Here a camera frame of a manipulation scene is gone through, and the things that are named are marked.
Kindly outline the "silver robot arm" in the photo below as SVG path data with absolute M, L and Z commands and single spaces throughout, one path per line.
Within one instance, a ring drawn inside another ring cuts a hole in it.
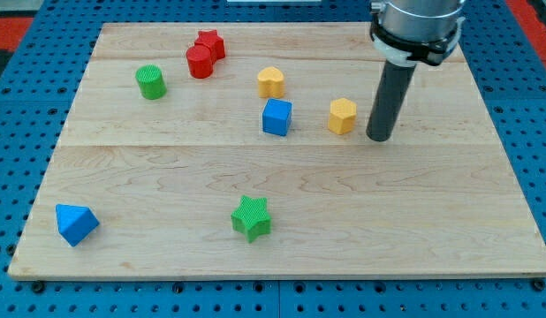
M 400 67 L 440 65 L 461 37 L 465 0 L 372 0 L 370 37 Z

